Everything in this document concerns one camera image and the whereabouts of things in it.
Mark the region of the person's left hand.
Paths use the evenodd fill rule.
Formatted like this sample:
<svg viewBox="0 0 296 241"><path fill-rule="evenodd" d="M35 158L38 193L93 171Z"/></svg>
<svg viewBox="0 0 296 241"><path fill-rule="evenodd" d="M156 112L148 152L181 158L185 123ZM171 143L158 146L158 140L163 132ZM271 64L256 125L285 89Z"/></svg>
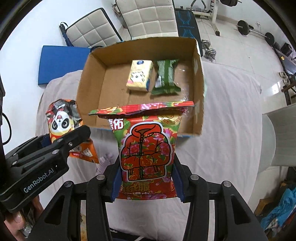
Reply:
<svg viewBox="0 0 296 241"><path fill-rule="evenodd" d="M33 211L34 211L34 218L35 220L38 220L40 215L43 212L43 206L40 203L40 198L39 196L36 196L32 200L32 204L34 206ZM25 236L21 233L20 230L22 230L25 227L25 218L22 216L20 212L16 212L14 214L10 214L9 216L6 217L4 223L11 232L11 234L15 237L16 240L21 241L21 240L26 240Z"/></svg>

